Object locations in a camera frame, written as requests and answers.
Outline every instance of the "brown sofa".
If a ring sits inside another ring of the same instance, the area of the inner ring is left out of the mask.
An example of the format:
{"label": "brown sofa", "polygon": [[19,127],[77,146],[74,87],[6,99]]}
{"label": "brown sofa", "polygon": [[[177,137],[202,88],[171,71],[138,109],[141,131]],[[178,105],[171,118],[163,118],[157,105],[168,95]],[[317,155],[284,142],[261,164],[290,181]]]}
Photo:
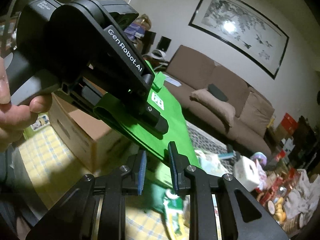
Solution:
{"label": "brown sofa", "polygon": [[[250,91],[258,93],[243,79],[206,55],[182,45],[165,74],[181,83],[177,87],[166,81],[165,86],[180,102],[186,120],[224,143],[231,143],[242,155],[259,151],[270,158],[271,150],[263,137],[239,119]],[[207,88],[209,84],[218,87],[228,97],[227,102],[234,106],[236,115],[231,128],[209,109],[190,100],[192,91]]]}

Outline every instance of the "framed painting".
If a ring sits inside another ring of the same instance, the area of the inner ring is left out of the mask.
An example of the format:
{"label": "framed painting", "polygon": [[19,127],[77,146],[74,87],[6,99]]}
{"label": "framed painting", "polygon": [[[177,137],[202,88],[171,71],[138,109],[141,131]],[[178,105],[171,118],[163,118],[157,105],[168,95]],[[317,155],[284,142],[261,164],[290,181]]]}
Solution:
{"label": "framed painting", "polygon": [[189,26],[230,45],[276,78],[289,37],[241,0],[200,0]]}

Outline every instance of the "gray handle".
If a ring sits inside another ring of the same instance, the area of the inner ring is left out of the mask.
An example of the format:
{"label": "gray handle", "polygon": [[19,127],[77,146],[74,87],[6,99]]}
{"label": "gray handle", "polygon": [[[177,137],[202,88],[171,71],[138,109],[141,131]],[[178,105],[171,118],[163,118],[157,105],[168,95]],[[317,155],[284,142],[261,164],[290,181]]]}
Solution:
{"label": "gray handle", "polygon": [[57,76],[44,68],[34,67],[18,50],[9,54],[4,64],[13,105],[29,105],[34,97],[60,88]]}

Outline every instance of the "green bag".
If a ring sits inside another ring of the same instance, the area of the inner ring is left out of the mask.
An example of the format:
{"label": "green bag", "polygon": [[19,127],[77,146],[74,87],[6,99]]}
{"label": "green bag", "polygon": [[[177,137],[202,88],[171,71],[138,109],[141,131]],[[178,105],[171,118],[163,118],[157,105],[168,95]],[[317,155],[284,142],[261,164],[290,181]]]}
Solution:
{"label": "green bag", "polygon": [[161,72],[156,74],[148,96],[148,103],[157,109],[169,124],[169,130],[164,135],[154,135],[146,130],[134,117],[127,113],[120,100],[109,93],[101,98],[93,111],[111,128],[133,140],[162,161],[167,155],[169,142],[175,141],[179,154],[187,156],[191,165],[200,168],[188,135],[181,106],[164,87],[164,80],[165,76]]}

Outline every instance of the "dark gray pillow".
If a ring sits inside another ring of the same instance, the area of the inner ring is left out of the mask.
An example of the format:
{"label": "dark gray pillow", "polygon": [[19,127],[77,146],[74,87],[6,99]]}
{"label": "dark gray pillow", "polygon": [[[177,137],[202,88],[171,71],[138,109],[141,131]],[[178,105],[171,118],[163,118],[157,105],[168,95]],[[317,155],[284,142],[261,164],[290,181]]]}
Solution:
{"label": "dark gray pillow", "polygon": [[228,98],[227,96],[219,89],[217,88],[214,84],[210,84],[208,86],[208,91],[217,99],[219,99],[222,102],[227,102]]}

